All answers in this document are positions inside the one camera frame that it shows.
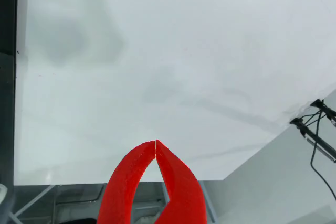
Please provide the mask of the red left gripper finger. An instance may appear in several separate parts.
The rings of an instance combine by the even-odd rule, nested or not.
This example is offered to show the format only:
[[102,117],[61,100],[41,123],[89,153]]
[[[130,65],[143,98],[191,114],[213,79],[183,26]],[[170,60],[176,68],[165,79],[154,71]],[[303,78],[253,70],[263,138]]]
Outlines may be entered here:
[[121,160],[103,194],[97,223],[130,223],[135,192],[140,179],[155,159],[155,142],[140,144]]

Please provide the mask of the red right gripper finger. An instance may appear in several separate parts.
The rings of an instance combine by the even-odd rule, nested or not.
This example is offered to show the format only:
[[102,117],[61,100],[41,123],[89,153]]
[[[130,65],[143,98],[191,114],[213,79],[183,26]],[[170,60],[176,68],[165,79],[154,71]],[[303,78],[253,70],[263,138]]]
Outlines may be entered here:
[[156,223],[206,223],[203,192],[188,166],[159,140],[156,161],[170,199]]

